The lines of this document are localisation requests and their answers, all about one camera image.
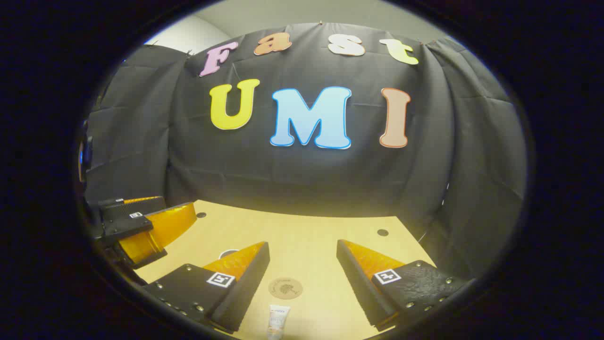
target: ceiling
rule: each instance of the ceiling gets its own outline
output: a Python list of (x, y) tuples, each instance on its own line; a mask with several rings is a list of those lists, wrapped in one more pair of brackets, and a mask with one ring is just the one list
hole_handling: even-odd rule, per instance
[(339, 22), (379, 28), (421, 42), (447, 34), (401, 8), (380, 0), (224, 0), (195, 13), (232, 38), (304, 22)]

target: wooden table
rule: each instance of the wooden table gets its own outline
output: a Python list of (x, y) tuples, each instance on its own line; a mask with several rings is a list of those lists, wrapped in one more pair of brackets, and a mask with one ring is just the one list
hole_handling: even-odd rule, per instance
[[(338, 239), (349, 240), (403, 263), (423, 260), (434, 265), (396, 217), (311, 217), (234, 208), (198, 200), (196, 212), (205, 212), (176, 241), (168, 255), (137, 270), (151, 282), (190, 263), (202, 267), (228, 249), (269, 243), (271, 262), (243, 318), (240, 339), (266, 339), (269, 305), (291, 306), (284, 340), (365, 339), (378, 332), (372, 327), (336, 258)], [(388, 236), (378, 235), (386, 229)], [(279, 277), (298, 280), (303, 293), (294, 299), (273, 297), (269, 283)]]

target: pink letter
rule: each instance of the pink letter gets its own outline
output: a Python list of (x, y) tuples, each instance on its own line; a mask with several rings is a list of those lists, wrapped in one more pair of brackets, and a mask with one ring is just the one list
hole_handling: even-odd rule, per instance
[(199, 73), (200, 77), (214, 73), (218, 71), (220, 66), (218, 63), (223, 63), (228, 57), (228, 50), (234, 50), (239, 44), (234, 41), (230, 44), (222, 45), (216, 48), (212, 48), (208, 51), (208, 59), (205, 61), (204, 70)]
[(407, 145), (405, 136), (405, 116), (407, 103), (411, 97), (401, 90), (395, 88), (383, 88), (382, 96), (388, 103), (386, 115), (386, 131), (380, 137), (379, 143), (387, 148), (402, 148)]

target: white tube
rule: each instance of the white tube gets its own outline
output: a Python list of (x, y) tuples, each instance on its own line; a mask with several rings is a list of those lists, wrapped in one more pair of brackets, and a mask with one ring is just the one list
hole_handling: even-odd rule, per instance
[(285, 319), (291, 307), (271, 305), (271, 316), (268, 319), (268, 331), (266, 332), (268, 340), (279, 340), (283, 337), (285, 328)]

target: light blue letter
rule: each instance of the light blue letter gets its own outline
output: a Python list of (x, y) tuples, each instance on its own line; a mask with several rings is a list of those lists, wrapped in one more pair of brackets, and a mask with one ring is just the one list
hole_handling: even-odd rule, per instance
[(271, 137), (274, 146), (290, 146), (294, 138), (289, 134), (289, 122), (302, 145), (308, 144), (316, 126), (321, 123), (315, 144), (320, 148), (348, 149), (350, 138), (346, 136), (346, 100), (352, 92), (345, 87), (326, 87), (311, 109), (300, 92), (286, 88), (272, 94), (277, 101), (277, 126)]

